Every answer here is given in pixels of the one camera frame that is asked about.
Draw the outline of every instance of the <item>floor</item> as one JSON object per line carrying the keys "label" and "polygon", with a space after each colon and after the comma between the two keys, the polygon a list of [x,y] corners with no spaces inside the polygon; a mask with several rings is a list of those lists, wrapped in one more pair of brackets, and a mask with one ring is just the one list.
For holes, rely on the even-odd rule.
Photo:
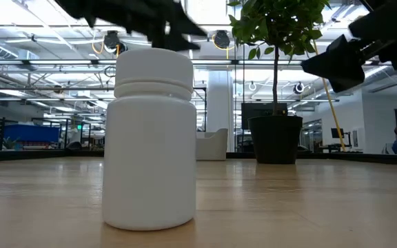
{"label": "floor", "polygon": [[397,165],[200,162],[196,218],[151,232],[102,222],[102,166],[0,162],[0,247],[397,247]]}

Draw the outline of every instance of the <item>tree trunk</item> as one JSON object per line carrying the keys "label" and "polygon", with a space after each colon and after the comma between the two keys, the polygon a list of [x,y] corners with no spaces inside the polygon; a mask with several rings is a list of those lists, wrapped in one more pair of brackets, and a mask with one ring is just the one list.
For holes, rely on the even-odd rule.
{"label": "tree trunk", "polygon": [[274,87],[272,88],[272,92],[274,93],[274,112],[273,115],[278,115],[278,94],[276,93],[276,88],[278,85],[278,58],[279,58],[279,49],[278,46],[275,45],[275,61],[274,61]]}

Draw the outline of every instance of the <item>yellow pole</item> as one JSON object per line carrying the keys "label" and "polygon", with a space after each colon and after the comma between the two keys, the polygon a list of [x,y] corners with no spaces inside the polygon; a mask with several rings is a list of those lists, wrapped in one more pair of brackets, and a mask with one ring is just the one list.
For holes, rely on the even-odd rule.
{"label": "yellow pole", "polygon": [[[316,53],[316,55],[318,55],[318,48],[316,47],[315,40],[314,40],[314,47],[315,47],[315,53]],[[332,99],[330,98],[329,88],[327,86],[327,82],[325,81],[325,78],[322,78],[322,80],[323,80],[323,83],[324,83],[324,89],[325,89],[325,93],[327,95],[327,99],[329,99],[330,109],[332,110],[332,114],[334,116],[336,130],[338,131],[339,140],[341,142],[341,147],[343,148],[343,152],[345,152],[344,140],[343,140],[343,136],[341,135],[341,130],[339,128],[338,119],[336,118],[335,108],[334,108],[334,105],[332,103]]]}

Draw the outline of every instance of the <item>monitor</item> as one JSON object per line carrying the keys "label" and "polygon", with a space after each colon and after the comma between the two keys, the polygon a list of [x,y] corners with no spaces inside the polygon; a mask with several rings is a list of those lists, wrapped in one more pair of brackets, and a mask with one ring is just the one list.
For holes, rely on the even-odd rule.
{"label": "monitor", "polygon": [[[248,130],[247,120],[258,116],[271,116],[273,103],[241,103],[241,129]],[[278,104],[278,113],[287,116],[287,103]]]}
{"label": "monitor", "polygon": [[[341,136],[344,138],[344,129],[340,128]],[[338,130],[336,128],[332,128],[332,138],[339,138]]]}

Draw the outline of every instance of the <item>white column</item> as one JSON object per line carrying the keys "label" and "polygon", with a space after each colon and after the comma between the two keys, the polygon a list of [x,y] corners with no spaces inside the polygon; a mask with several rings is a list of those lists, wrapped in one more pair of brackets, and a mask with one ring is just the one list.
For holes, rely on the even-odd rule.
{"label": "white column", "polygon": [[234,112],[230,71],[210,71],[207,82],[206,132],[227,128],[227,151],[234,151]]}

